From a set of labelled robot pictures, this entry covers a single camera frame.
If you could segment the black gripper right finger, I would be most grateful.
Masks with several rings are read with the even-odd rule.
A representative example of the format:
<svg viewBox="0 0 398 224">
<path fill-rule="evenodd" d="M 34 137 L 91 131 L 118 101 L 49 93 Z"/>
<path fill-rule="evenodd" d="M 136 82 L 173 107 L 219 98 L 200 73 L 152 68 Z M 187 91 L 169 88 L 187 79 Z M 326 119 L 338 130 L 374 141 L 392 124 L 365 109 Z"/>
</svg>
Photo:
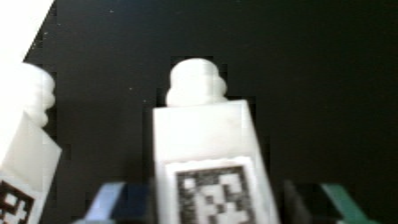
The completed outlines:
<svg viewBox="0 0 398 224">
<path fill-rule="evenodd" d="M 285 224 L 381 224 L 336 183 L 285 182 Z"/>
</svg>

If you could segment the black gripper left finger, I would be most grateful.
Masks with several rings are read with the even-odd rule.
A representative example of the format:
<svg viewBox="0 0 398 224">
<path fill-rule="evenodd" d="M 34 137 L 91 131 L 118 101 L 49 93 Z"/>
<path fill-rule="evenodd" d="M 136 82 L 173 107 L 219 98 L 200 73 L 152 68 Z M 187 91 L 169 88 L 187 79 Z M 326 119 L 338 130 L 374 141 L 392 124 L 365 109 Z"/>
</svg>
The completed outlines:
<svg viewBox="0 0 398 224">
<path fill-rule="evenodd" d="M 86 216 L 72 224 L 155 224 L 150 185 L 105 183 Z"/>
</svg>

